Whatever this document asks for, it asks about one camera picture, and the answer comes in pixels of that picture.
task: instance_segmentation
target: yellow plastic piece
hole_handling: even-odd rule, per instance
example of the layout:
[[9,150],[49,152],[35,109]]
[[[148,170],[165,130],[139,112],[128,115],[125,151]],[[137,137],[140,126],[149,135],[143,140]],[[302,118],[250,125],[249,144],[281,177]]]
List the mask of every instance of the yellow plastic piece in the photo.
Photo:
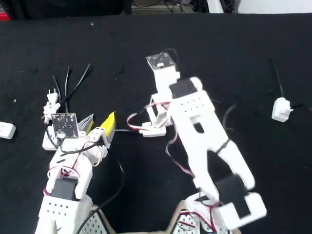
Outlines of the yellow plastic piece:
[[89,125],[89,127],[88,127],[88,129],[86,131],[87,134],[89,134],[89,132],[91,131],[91,128],[92,128],[93,124],[94,124],[94,122],[93,122],[93,119],[92,119],[92,121],[91,121],[91,123],[90,123],[90,125]]
[[101,128],[105,128],[105,135],[108,137],[115,125],[115,113],[111,112],[108,118],[101,124]]

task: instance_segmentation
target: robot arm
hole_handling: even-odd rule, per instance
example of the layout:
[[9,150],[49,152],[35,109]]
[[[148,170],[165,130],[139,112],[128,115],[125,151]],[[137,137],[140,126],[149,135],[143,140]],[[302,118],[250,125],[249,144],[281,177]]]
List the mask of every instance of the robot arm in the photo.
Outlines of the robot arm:
[[104,122],[105,128],[97,127],[88,135],[79,131],[78,138],[66,138],[56,151],[50,162],[36,234],[76,234],[88,216],[92,200],[86,191],[92,167],[108,153],[115,130],[114,114],[109,122],[110,126]]
[[[149,56],[147,61],[154,72],[158,91],[152,95],[152,100],[169,101],[170,107],[159,107],[157,115],[151,107],[147,108],[151,122],[143,125],[157,126],[171,117],[172,121],[167,120],[165,125],[175,126],[188,155],[195,186],[212,205],[223,202],[213,209],[215,223],[232,230],[265,216],[266,208],[261,196],[248,192],[254,187],[254,177],[238,147],[228,138],[200,80],[193,77],[177,81],[179,74],[176,74],[175,64],[167,53]],[[202,129],[200,132],[196,130],[198,125]],[[153,130],[140,131],[144,136],[157,135],[156,130],[154,133]],[[207,151],[217,153],[229,165],[233,175],[214,183],[208,172]],[[200,202],[188,199],[186,206],[189,210],[201,211],[209,220],[209,211]]]

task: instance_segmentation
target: black table surface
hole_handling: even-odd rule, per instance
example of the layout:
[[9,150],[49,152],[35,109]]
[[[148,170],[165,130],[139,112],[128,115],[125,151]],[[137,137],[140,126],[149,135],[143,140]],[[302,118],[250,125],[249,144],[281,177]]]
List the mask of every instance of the black table surface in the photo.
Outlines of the black table surface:
[[[215,102],[216,114],[236,104],[229,115],[229,136],[252,171],[267,207],[265,218],[243,233],[309,231],[311,210],[309,108],[296,109],[285,123],[271,120],[280,97],[270,56],[274,57],[286,98],[312,105],[310,96],[312,15],[111,16],[0,23],[0,121],[14,123],[12,140],[0,140],[0,226],[2,233],[33,233],[53,153],[41,147],[40,119],[54,74],[69,89],[88,63],[92,74],[70,100],[78,120],[95,113],[100,125],[116,111],[117,128],[156,92],[145,57],[167,47],[179,53],[182,78],[199,77]],[[147,120],[142,116],[137,121]],[[116,133],[111,150],[87,194],[100,204],[126,179],[121,194],[103,209],[117,232],[165,230],[178,202],[196,193],[191,178],[166,156],[173,135],[143,138]],[[173,156],[187,165],[180,142]],[[210,160],[214,179],[226,170]]]

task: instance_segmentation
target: power plug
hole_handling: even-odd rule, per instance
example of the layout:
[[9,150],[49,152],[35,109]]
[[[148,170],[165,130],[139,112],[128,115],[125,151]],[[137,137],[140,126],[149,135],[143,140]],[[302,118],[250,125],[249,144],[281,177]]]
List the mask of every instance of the power plug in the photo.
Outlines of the power plug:
[[292,111],[293,109],[291,108],[291,103],[285,98],[280,97],[274,102],[272,119],[280,122],[286,122]]
[[47,94],[48,100],[49,102],[54,105],[56,104],[56,102],[58,101],[58,97],[59,95],[57,94],[57,92],[54,89],[54,93],[51,93],[51,91],[49,90],[49,94]]
[[0,122],[0,137],[5,139],[12,139],[16,127],[12,123]]

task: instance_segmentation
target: white plug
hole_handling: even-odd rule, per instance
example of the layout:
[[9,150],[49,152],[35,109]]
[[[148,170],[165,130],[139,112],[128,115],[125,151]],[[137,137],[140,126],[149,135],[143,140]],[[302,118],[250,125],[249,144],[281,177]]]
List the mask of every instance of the white plug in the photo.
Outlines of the white plug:
[[0,122],[0,137],[12,139],[16,127],[12,123]]
[[280,97],[275,100],[272,119],[285,122],[288,120],[290,113],[293,111],[291,108],[291,103],[283,97]]
[[163,127],[154,127],[152,126],[151,122],[142,123],[142,128],[147,130],[139,130],[144,137],[163,137],[166,135],[166,126]]
[[51,93],[51,91],[49,90],[49,94],[47,94],[47,97],[48,97],[49,102],[50,102],[52,105],[54,105],[54,104],[56,104],[59,95],[57,94],[57,92],[56,92],[55,89],[54,89],[54,93]]

